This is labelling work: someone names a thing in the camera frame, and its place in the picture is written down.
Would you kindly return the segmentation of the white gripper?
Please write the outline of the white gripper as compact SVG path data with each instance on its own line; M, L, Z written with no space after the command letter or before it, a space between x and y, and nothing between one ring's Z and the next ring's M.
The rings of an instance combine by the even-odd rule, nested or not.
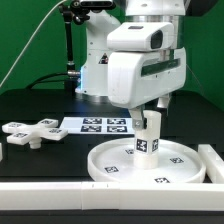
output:
M159 52L113 52L108 61L108 97L117 107L130 109L134 129L145 129L143 104L158 98L157 107L167 109L168 94L181 88L186 79L186 51L173 52L160 61Z

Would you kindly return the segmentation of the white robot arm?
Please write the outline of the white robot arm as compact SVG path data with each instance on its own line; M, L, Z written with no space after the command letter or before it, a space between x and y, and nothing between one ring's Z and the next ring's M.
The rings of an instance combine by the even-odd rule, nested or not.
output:
M186 79L185 0L75 0L72 10L87 26L80 93L127 109L133 127L144 129L144 105Z

